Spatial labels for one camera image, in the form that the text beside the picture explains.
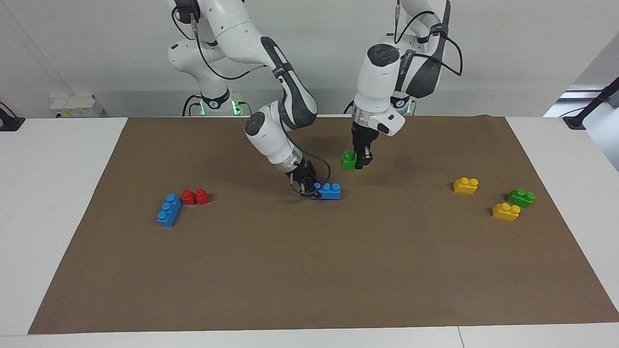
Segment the brown table mat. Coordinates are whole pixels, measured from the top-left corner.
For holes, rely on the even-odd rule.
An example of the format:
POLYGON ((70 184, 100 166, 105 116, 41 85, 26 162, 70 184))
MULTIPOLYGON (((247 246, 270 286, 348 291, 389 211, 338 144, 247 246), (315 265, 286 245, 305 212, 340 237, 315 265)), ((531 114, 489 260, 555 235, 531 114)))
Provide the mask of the brown table mat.
POLYGON ((414 117, 343 172, 350 124, 292 134, 334 166, 342 198, 323 201, 292 192, 243 119, 129 119, 29 333, 619 321, 506 119, 414 117), (209 203, 157 223, 199 188, 209 203), (517 188, 533 204, 493 217, 517 188))

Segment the yellow two-stud toy brick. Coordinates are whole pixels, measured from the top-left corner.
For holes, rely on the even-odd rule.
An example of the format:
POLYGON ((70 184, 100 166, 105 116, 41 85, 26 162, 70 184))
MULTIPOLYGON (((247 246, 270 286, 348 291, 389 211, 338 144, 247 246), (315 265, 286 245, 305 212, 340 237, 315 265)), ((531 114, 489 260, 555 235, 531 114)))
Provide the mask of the yellow two-stud toy brick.
POLYGON ((453 189, 455 192, 473 194, 477 191, 478 184, 477 178, 461 177, 454 182, 453 189))
POLYGON ((492 216, 506 221, 514 221, 519 217, 520 211, 520 206, 503 202, 492 208, 492 216))

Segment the red two-stud toy brick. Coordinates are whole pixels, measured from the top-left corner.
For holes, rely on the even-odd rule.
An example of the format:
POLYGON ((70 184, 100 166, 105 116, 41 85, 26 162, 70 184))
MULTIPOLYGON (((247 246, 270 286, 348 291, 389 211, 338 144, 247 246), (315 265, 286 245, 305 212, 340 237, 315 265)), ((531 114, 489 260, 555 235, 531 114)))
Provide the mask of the red two-stud toy brick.
POLYGON ((195 191, 185 189, 181 194, 181 201, 185 205, 204 205, 210 202, 207 191, 204 188, 199 188, 195 191))

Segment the black stand with clamp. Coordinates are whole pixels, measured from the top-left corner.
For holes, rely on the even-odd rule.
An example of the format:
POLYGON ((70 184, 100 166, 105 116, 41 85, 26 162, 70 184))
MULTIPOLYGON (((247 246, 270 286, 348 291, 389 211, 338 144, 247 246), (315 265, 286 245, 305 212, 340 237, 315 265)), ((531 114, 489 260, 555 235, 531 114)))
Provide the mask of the black stand with clamp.
POLYGON ((612 95, 619 91, 619 77, 617 77, 611 84, 606 86, 595 99, 593 99, 587 106, 582 108, 581 112, 577 116, 562 117, 568 128, 571 130, 586 130, 583 125, 584 119, 591 114, 595 108, 600 106, 603 102, 607 102, 612 95))

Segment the white power strip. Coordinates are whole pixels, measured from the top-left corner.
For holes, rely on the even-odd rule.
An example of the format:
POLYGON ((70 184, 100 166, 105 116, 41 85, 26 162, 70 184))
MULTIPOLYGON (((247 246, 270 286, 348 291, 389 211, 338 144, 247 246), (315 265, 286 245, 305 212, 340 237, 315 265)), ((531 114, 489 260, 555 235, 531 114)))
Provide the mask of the white power strip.
POLYGON ((55 117, 101 117, 102 104, 94 95, 53 96, 50 109, 55 117))

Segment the black table clamp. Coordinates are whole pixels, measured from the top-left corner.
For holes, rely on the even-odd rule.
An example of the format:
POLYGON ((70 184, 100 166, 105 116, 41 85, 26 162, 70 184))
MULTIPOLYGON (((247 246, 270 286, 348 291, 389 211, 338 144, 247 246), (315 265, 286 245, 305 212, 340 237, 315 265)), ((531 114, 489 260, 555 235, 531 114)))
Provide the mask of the black table clamp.
POLYGON ((18 117, 9 106, 0 101, 0 131, 17 131, 25 122, 24 117, 18 117))

